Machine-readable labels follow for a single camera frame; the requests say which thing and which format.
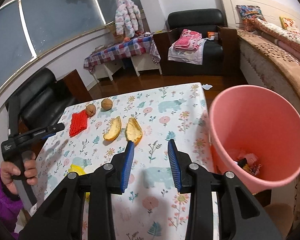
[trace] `table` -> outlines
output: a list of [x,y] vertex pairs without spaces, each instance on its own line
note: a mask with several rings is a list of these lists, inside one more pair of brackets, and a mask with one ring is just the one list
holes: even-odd
[[140,76],[139,71],[149,69],[159,69],[162,74],[160,64],[152,61],[149,55],[150,47],[155,47],[152,35],[146,37],[137,37],[128,42],[122,42],[102,51],[92,53],[84,60],[83,67],[88,69],[91,74],[94,74],[96,65],[109,64],[113,60],[119,60],[131,57],[133,67],[137,76]]
[[[65,130],[50,137],[37,158],[38,184],[34,187],[38,203],[68,173],[71,163],[87,173],[111,161],[127,144],[124,130],[128,118],[135,117],[143,138],[135,148],[129,186],[122,195],[112,195],[113,217],[118,240],[183,240],[189,213],[190,194],[180,195],[174,187],[167,153],[168,140],[173,138],[179,151],[189,153],[209,171],[213,163],[208,142],[208,112],[200,83],[191,83],[143,90],[111,97],[113,108],[100,112],[101,99],[67,107],[60,121]],[[89,103],[97,113],[88,119],[88,128],[70,138],[72,113]],[[103,140],[111,118],[120,115],[122,132],[113,142]],[[218,236],[218,209],[213,194],[214,239]],[[83,215],[82,239],[87,239],[88,203]],[[154,233],[153,226],[160,230]]]

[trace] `red mesh foam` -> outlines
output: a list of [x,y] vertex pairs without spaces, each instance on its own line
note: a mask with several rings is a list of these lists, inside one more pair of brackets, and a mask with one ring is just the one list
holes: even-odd
[[72,114],[69,135],[70,137],[76,136],[88,126],[88,116],[86,110],[79,113]]

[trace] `metal screw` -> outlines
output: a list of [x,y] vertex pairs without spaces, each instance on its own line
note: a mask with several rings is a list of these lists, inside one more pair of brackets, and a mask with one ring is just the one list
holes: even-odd
[[68,178],[69,178],[69,179],[74,179],[76,176],[77,176],[77,174],[76,174],[75,172],[70,172],[70,173],[68,174]]
[[234,178],[234,173],[232,171],[227,171],[226,172],[226,177],[229,179],[233,179]]
[[189,165],[189,168],[190,168],[191,170],[197,170],[197,169],[199,169],[199,165],[196,164],[196,163],[191,163],[191,164]]
[[103,168],[107,171],[111,170],[113,168],[113,165],[111,163],[106,163],[103,165]]

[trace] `pink towel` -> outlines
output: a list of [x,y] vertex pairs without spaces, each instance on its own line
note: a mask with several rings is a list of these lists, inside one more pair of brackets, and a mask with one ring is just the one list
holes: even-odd
[[184,29],[180,38],[175,42],[175,50],[197,50],[199,48],[202,34],[191,30]]

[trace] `trash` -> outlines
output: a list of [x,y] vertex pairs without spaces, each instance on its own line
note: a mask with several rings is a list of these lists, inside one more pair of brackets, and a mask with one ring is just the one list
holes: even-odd
[[228,151],[231,153],[232,158],[240,168],[249,173],[250,175],[257,176],[260,173],[262,165],[258,162],[258,157],[253,153],[247,153],[245,150],[231,149]]
[[209,90],[210,88],[212,88],[212,85],[205,84],[205,85],[202,85],[201,87],[205,90]]

